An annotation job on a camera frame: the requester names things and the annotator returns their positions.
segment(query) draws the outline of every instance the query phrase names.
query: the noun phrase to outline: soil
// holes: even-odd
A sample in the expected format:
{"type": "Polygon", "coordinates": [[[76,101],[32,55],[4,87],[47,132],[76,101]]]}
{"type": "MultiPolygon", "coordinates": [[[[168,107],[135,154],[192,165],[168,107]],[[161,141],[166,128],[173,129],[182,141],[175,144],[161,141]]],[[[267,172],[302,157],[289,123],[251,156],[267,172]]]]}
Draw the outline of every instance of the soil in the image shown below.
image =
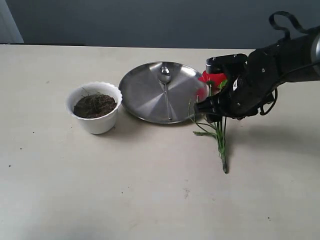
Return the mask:
{"type": "Polygon", "coordinates": [[[95,119],[107,115],[116,106],[117,103],[113,97],[97,93],[81,98],[74,106],[73,113],[80,118],[95,119]]]}

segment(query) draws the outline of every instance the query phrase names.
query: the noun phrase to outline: white table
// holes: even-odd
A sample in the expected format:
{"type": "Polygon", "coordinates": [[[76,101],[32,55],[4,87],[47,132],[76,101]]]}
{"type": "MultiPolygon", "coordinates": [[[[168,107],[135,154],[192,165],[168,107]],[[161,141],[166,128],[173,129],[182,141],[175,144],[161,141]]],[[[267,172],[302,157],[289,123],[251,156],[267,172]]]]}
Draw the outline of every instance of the white table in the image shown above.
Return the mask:
{"type": "Polygon", "coordinates": [[[235,49],[0,46],[0,240],[320,238],[320,82],[287,83],[267,116],[229,120],[230,173],[193,124],[120,110],[85,132],[65,110],[77,86],[132,68],[204,70],[235,49]]]}

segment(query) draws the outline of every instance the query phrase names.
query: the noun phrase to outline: gray wall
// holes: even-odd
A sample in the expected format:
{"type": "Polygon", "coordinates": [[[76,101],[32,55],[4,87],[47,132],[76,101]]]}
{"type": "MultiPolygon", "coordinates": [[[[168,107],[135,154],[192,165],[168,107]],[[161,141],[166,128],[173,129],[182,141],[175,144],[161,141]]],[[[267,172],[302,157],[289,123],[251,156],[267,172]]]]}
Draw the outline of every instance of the gray wall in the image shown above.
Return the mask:
{"type": "Polygon", "coordinates": [[[320,0],[6,1],[25,43],[251,49],[282,36],[275,11],[320,25],[320,0]]]}

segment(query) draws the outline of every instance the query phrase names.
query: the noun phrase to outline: spoon handle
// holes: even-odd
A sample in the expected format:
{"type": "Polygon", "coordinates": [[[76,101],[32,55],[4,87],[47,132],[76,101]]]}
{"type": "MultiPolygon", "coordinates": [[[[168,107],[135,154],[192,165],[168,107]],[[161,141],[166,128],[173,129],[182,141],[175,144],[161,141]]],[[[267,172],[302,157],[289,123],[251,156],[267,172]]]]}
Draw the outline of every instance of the spoon handle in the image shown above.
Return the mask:
{"type": "Polygon", "coordinates": [[[165,101],[166,101],[166,109],[168,112],[168,119],[171,121],[172,113],[171,113],[171,108],[170,108],[169,99],[168,99],[168,85],[166,83],[164,84],[164,94],[165,94],[165,101]]]}

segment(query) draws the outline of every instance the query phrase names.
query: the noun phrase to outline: flower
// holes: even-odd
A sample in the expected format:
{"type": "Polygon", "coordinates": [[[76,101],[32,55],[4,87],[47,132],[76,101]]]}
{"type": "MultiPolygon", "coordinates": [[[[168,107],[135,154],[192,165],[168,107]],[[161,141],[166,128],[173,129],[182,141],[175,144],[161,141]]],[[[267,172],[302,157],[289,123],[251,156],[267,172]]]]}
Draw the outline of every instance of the flower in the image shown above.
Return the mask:
{"type": "Polygon", "coordinates": [[[220,90],[223,86],[221,84],[226,83],[227,77],[224,73],[217,74],[208,74],[206,71],[203,71],[202,76],[198,78],[199,81],[212,85],[212,90],[220,90]]]}

